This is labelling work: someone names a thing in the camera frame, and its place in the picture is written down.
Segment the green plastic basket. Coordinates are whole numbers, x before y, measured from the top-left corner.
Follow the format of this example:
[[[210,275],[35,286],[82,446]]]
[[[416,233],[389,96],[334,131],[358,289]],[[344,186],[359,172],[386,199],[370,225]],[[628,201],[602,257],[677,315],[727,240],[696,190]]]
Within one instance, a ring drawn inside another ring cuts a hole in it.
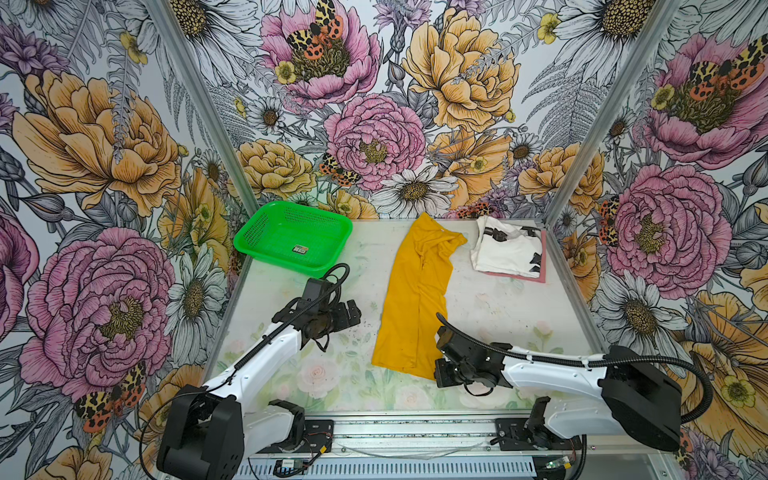
[[[240,228],[233,245],[257,261],[319,278],[336,264],[353,228],[345,216],[274,201]]]

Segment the aluminium corner post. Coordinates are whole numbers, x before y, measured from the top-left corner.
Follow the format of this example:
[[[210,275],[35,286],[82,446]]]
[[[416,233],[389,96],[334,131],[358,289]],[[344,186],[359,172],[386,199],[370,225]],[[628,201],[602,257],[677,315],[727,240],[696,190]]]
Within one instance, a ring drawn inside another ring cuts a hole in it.
[[[174,68],[179,73],[191,100],[196,106],[214,147],[231,175],[235,190],[248,216],[254,215],[259,209],[258,201],[245,178],[243,169],[236,157],[234,145],[222,123],[205,78],[196,65],[196,57],[187,45],[171,5],[167,1],[149,1],[147,10],[173,61]]]
[[[591,164],[604,135],[619,113],[623,101],[630,95],[640,73],[656,52],[681,4],[682,1],[678,0],[657,1],[655,3],[646,25],[640,31],[637,42],[630,50],[626,65],[618,69],[614,84],[609,89],[605,101],[601,104],[578,154],[564,176],[561,186],[552,197],[543,217],[543,223],[546,227],[554,224],[565,204],[575,193],[580,179]]]

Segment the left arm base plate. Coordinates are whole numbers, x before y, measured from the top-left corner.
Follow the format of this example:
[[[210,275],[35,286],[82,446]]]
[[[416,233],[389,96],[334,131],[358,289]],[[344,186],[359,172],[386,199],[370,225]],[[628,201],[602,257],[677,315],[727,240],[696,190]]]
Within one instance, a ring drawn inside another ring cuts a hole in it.
[[[260,450],[260,454],[310,454],[314,455],[325,448],[331,452],[335,422],[330,419],[310,419],[304,422],[301,433],[291,433],[287,440],[272,444]]]

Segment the white black folded t-shirt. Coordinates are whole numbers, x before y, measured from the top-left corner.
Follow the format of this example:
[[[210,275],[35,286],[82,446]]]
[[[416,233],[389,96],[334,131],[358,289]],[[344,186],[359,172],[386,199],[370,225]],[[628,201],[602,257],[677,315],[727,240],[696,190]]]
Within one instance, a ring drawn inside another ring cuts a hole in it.
[[[541,280],[545,238],[537,227],[519,226],[482,216],[476,220],[478,238],[470,252],[475,271]]]

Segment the aluminium front rail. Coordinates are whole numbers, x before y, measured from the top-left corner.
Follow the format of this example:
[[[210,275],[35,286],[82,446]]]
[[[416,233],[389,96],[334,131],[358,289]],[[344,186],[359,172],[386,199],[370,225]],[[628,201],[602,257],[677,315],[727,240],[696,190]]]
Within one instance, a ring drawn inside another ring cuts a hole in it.
[[[497,418],[522,417],[525,411],[491,411],[462,414],[459,412],[368,412],[306,414],[306,420],[330,419],[335,422],[333,448],[324,457],[358,456],[404,460],[431,460],[454,456],[581,456],[583,453],[601,455],[653,455],[647,447],[626,434],[579,435],[579,450],[501,451],[490,444]],[[298,457],[310,454],[260,454],[251,457]]]

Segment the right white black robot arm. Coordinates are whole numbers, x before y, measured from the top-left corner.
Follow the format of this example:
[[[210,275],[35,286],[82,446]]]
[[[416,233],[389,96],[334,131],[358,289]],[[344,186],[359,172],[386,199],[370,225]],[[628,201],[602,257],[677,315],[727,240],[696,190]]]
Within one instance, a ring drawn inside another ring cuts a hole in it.
[[[524,423],[523,440],[548,449],[555,440],[625,434],[673,452],[681,427],[702,417],[714,399],[709,376],[676,357],[639,355],[613,345],[605,354],[544,354],[507,343],[487,344],[437,317],[438,387],[534,389],[541,392]]]

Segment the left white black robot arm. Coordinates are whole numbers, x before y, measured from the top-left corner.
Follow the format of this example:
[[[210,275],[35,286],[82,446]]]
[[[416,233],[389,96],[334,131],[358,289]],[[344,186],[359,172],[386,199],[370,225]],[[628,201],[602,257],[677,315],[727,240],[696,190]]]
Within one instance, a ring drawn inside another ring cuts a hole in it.
[[[275,313],[255,345],[202,386],[185,385],[151,413],[166,423],[155,467],[176,479],[231,479],[241,463],[265,450],[294,452],[307,443],[305,410],[272,400],[256,413],[247,407],[268,381],[307,344],[321,351],[330,336],[356,326],[361,311],[342,299],[346,263],[307,280],[301,296]]]

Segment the pink folded t-shirt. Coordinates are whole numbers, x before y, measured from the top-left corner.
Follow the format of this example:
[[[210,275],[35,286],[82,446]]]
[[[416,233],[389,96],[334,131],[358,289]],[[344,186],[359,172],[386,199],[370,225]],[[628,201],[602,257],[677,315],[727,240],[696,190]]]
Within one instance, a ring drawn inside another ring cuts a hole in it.
[[[546,277],[545,242],[536,229],[513,232],[486,227],[477,266],[485,273],[506,275],[542,283]]]

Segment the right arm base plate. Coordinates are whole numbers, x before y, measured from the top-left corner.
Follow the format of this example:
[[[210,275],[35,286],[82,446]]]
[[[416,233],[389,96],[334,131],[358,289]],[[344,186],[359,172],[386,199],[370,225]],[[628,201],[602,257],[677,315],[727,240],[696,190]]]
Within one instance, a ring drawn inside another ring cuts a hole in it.
[[[582,441],[579,436],[564,439],[551,433],[543,426],[529,428],[528,419],[522,417],[497,418],[495,433],[490,440],[492,446],[501,451],[555,451],[579,450]]]

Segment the left aluminium corner post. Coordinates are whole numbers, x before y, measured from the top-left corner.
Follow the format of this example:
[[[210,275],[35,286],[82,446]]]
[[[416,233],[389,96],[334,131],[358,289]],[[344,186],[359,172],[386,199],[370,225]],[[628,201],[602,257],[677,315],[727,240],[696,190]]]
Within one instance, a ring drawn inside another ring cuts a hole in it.
[[[174,68],[179,73],[191,100],[196,106],[214,147],[231,175],[235,190],[248,216],[254,215],[259,209],[258,201],[245,178],[243,169],[236,157],[234,145],[222,123],[205,78],[196,65],[196,57],[187,45],[171,5],[167,1],[149,1],[147,10],[173,61]]]

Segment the yellow t-shirt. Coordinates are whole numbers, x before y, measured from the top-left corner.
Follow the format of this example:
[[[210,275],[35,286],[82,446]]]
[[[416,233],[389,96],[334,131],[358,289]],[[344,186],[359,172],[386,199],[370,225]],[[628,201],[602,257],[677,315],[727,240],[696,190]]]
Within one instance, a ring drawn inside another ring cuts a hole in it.
[[[466,238],[421,214],[401,243],[389,278],[372,364],[432,380],[442,357],[435,335],[447,315],[451,256]]]

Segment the right aluminium corner post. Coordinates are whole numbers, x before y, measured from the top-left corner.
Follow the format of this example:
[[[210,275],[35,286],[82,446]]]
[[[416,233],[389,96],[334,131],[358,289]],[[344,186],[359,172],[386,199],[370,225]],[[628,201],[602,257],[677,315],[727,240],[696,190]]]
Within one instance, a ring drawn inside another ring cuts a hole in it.
[[[630,50],[626,65],[618,69],[614,84],[609,89],[605,101],[601,104],[578,154],[564,176],[561,186],[552,197],[543,217],[543,223],[546,227],[554,224],[565,204],[575,193],[580,179],[591,164],[604,135],[619,113],[623,101],[630,95],[640,73],[656,52],[681,4],[682,1],[678,0],[657,1],[655,3],[646,25],[640,31],[637,42]]]

